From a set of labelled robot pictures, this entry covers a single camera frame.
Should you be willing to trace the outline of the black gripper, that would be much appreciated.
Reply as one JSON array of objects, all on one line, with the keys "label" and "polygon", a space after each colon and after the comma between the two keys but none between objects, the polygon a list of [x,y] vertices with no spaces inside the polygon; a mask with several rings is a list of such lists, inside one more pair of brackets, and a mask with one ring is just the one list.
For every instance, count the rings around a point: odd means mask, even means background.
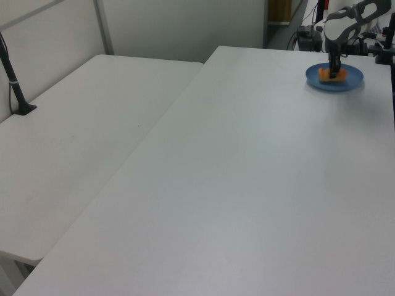
[{"label": "black gripper", "polygon": [[328,60],[330,63],[330,79],[335,79],[338,70],[341,69],[341,45],[334,41],[325,38],[325,50],[328,53]]}]

